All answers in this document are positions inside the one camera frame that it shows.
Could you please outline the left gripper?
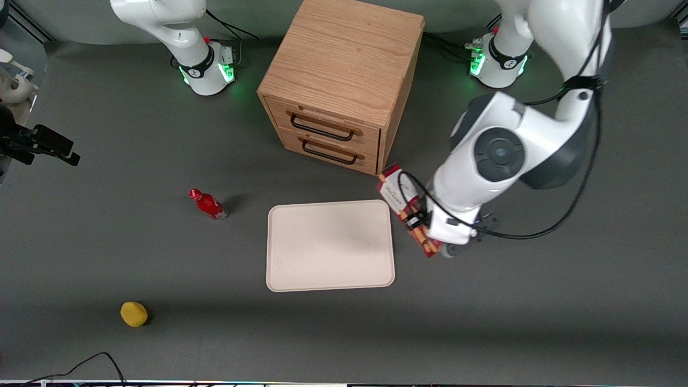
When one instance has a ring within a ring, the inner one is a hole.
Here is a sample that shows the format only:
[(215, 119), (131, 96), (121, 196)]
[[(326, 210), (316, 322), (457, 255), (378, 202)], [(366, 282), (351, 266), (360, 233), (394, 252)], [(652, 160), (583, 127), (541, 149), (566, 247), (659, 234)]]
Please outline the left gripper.
[(471, 228), (479, 214), (480, 207), (466, 213), (447, 213), (438, 206), (430, 206), (426, 212), (413, 212), (406, 216), (405, 225), (408, 230), (415, 230), (421, 226), (428, 226), (427, 236), (430, 239), (445, 244), (466, 245), (471, 238), (478, 235), (478, 231)]

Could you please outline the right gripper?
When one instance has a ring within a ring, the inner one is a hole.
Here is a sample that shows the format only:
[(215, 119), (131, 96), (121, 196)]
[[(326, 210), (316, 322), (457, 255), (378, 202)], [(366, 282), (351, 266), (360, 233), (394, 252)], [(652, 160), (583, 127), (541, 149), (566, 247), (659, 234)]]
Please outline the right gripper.
[[(34, 154), (28, 151), (22, 132), (24, 127), (15, 122), (13, 113), (1, 105), (1, 155), (22, 164), (31, 165)], [(56, 157), (66, 164), (76, 167), (81, 156), (72, 152), (74, 143), (44, 125), (35, 125), (32, 130), (33, 149)]]

